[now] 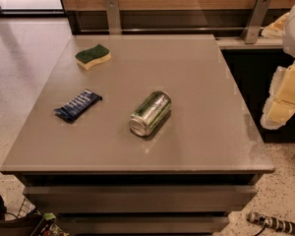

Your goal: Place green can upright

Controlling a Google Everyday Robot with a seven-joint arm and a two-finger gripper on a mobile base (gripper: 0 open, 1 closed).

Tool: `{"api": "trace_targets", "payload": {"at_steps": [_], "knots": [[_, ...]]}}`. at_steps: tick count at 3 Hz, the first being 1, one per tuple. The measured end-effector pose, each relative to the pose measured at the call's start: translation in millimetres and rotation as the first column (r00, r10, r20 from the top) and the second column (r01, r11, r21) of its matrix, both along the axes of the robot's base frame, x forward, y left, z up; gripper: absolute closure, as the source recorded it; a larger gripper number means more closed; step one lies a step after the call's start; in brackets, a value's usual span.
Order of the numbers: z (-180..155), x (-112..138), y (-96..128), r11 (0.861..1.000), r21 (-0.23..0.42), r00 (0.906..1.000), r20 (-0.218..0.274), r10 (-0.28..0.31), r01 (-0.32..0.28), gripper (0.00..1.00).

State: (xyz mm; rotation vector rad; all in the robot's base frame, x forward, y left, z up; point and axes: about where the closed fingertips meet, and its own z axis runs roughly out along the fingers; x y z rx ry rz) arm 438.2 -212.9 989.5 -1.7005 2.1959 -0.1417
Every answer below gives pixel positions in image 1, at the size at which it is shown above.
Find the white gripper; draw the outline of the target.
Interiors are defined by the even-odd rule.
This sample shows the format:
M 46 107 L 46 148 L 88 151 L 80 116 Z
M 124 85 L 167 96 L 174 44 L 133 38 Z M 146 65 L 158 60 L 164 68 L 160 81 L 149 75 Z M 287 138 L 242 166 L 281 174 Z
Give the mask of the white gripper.
M 295 5 L 289 14 L 266 26 L 262 36 L 282 38 L 284 52 L 295 58 Z M 261 125 L 268 130 L 277 130 L 295 114 L 295 62 L 288 68 L 277 67 L 268 92 Z

